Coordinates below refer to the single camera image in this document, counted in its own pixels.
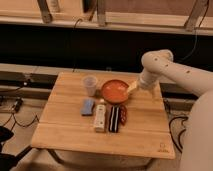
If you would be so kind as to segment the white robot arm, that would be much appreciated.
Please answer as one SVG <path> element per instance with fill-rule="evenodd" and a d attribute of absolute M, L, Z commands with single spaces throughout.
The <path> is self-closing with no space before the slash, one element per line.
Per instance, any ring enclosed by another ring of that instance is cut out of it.
<path fill-rule="evenodd" d="M 164 76 L 198 97 L 191 108 L 179 171 L 213 171 L 213 72 L 173 62 L 170 50 L 146 52 L 143 70 L 130 85 L 150 90 Z"/>

